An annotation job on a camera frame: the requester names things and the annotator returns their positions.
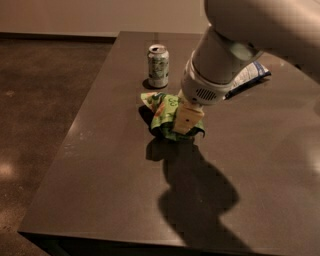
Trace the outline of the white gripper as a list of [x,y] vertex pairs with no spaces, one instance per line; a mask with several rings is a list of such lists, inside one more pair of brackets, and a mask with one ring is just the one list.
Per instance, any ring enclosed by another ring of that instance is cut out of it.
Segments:
[[192,52],[181,80],[181,92],[187,101],[179,102],[174,132],[187,134],[204,117],[201,105],[213,105],[223,98],[234,79],[233,60],[232,54],[222,50]]

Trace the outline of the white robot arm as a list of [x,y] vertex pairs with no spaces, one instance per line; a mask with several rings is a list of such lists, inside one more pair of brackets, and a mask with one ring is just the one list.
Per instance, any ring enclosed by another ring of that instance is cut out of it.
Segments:
[[204,0],[209,25],[188,60],[173,130],[188,133],[267,52],[320,80],[319,0]]

